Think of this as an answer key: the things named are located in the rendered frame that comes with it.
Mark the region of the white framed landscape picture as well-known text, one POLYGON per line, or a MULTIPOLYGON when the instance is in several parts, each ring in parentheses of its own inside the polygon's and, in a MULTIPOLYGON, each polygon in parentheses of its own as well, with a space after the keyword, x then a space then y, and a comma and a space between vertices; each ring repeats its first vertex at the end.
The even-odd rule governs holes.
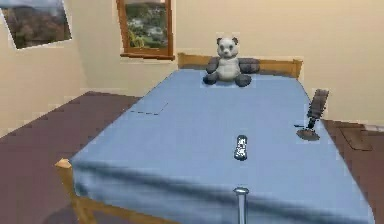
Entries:
POLYGON ((0 0, 18 50, 72 39, 64 0, 0 0))

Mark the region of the brown flat square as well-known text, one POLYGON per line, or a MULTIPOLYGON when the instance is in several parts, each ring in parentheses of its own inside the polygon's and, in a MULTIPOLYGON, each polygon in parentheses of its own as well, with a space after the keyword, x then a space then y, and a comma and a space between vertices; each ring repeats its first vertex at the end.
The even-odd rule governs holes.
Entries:
POLYGON ((358 128, 342 128, 341 133, 353 150, 373 150, 373 147, 368 140, 369 132, 367 130, 358 128))

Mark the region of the silver metal post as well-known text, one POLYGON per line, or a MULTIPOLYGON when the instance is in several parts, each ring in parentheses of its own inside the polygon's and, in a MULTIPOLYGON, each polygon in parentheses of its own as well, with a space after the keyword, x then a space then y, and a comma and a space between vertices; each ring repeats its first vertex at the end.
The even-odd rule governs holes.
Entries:
POLYGON ((247 224, 246 204, 249 190, 245 187, 236 187, 234 192, 238 202, 238 224, 247 224))

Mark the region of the wooden framed window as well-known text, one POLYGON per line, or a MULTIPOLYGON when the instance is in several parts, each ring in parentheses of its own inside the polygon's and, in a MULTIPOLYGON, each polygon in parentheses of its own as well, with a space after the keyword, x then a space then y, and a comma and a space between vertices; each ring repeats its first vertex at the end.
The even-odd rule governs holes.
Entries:
POLYGON ((122 57, 174 60, 171 0, 116 0, 122 57))

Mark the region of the black and white panda toy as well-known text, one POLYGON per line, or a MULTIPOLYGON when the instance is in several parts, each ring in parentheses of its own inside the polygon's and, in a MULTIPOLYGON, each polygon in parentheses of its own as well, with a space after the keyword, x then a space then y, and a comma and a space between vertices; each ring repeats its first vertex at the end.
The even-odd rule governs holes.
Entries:
POLYGON ((203 82, 213 85, 217 81, 234 82, 239 87, 248 86, 252 79, 242 74, 238 55, 238 39, 236 37, 221 37, 216 40, 217 54, 219 56, 217 66, 214 70, 207 71, 203 82))

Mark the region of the wooden bed with blue cover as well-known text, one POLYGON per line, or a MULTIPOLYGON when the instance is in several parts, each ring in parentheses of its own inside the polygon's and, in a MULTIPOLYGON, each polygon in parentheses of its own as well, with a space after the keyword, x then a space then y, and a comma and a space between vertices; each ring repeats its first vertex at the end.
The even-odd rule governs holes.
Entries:
POLYGON ((322 123, 296 135, 309 97, 296 59, 262 60, 251 83, 207 85, 205 56, 178 67, 57 167, 79 224, 97 212, 138 224, 375 224, 374 212, 322 123), (237 137, 247 159, 234 158, 237 137))

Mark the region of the black and silver remote control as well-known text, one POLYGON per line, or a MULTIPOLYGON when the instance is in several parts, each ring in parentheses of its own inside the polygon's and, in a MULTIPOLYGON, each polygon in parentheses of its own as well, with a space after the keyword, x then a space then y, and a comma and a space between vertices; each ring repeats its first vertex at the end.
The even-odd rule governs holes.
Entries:
POLYGON ((234 158, 239 161, 247 159, 247 143, 248 138, 245 135, 239 135, 237 137, 236 148, 234 151, 234 158))

